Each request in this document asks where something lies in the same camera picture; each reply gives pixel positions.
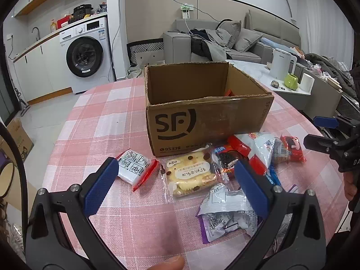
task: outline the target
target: white curtain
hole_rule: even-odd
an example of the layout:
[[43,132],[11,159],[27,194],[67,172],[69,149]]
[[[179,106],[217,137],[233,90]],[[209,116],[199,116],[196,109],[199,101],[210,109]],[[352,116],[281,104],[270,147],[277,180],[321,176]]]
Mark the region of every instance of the white curtain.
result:
[[352,66],[354,31],[334,0],[297,0],[301,48]]

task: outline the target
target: blue gripper pad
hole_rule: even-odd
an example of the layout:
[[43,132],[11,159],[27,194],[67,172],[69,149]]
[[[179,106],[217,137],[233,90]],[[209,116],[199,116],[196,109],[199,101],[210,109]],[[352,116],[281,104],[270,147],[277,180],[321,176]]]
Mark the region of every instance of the blue gripper pad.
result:
[[269,214],[270,206],[268,197],[259,187],[257,181],[254,179],[251,172],[249,172],[249,170],[244,166],[242,161],[237,161],[235,163],[234,170],[235,178],[248,198],[251,207],[253,207],[257,216],[261,216],[263,219],[266,219]]
[[80,201],[86,217],[95,215],[119,172],[119,163],[108,157],[101,167],[82,183]]
[[314,125],[318,127],[336,129],[339,126],[339,122],[336,118],[315,117]]

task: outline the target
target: yellow bottle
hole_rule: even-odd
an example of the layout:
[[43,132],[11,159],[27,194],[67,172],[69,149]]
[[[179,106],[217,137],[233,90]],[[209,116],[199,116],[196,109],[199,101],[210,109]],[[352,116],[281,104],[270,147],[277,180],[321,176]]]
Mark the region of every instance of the yellow bottle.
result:
[[50,31],[54,32],[54,31],[56,31],[56,23],[53,19],[51,21],[52,21],[52,23],[50,25]]

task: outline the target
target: washing machine door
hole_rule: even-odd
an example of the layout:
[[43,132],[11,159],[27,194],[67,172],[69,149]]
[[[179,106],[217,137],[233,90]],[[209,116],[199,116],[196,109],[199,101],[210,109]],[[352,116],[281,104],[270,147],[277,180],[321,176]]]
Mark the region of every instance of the washing machine door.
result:
[[79,37],[69,46],[66,62],[70,71],[82,78],[90,77],[101,66],[103,47],[92,37]]

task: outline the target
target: green cup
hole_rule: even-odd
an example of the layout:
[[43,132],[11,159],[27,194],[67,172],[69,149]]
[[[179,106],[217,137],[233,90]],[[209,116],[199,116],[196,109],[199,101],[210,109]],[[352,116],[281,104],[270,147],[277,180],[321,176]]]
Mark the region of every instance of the green cup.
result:
[[287,74],[284,79],[284,85],[292,90],[297,89],[297,77],[292,74]]

